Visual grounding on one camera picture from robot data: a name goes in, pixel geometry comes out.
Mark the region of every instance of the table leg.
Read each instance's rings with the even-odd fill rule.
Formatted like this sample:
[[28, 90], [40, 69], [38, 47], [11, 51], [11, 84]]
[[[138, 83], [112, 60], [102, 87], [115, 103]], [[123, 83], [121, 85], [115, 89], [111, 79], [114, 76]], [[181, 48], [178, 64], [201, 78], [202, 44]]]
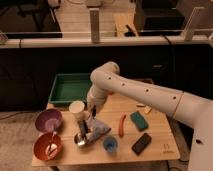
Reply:
[[50, 168], [52, 171], [60, 171], [57, 166], [50, 166]]

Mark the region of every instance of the desk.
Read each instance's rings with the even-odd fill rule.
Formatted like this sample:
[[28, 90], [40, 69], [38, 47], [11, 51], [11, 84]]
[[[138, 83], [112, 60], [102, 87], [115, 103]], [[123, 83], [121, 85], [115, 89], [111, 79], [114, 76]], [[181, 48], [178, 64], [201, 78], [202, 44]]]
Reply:
[[[137, 101], [128, 97], [112, 94], [108, 96], [102, 111], [97, 114], [98, 119], [112, 128], [109, 134], [113, 134], [118, 140], [118, 149], [115, 155], [109, 155], [104, 150], [102, 146], [104, 136], [91, 146], [78, 148], [73, 141], [74, 135], [79, 132], [78, 125], [74, 117], [65, 109], [62, 111], [63, 126], [59, 130], [63, 144], [62, 152], [54, 160], [47, 162], [40, 161], [33, 156], [32, 166], [110, 164], [178, 159], [180, 154], [166, 116], [155, 109], [152, 109], [149, 114], [143, 114], [144, 108], [137, 107], [137, 104]], [[139, 156], [135, 155], [131, 146], [143, 132], [137, 131], [129, 117], [132, 112], [137, 110], [147, 120], [149, 128], [146, 132], [152, 136], [152, 143]], [[119, 138], [118, 124], [123, 114], [127, 115], [124, 122], [124, 137]]]

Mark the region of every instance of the green sponge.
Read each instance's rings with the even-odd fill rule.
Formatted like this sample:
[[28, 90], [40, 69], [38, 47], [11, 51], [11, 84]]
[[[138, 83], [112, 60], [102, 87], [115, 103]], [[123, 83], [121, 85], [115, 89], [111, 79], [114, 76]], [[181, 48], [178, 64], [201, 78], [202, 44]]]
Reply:
[[148, 128], [148, 123], [144, 119], [144, 117], [140, 114], [140, 112], [134, 112], [130, 115], [131, 120], [134, 122], [135, 126], [139, 131], [143, 131]]

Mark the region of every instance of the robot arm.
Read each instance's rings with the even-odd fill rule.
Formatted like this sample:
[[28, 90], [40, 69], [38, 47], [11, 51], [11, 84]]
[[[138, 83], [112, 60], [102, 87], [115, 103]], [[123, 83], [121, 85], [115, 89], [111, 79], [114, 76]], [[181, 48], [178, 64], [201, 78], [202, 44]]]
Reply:
[[189, 171], [212, 171], [213, 103], [183, 91], [142, 83], [119, 76], [119, 66], [108, 62], [91, 73], [88, 109], [100, 111], [109, 91], [147, 104], [194, 129]]

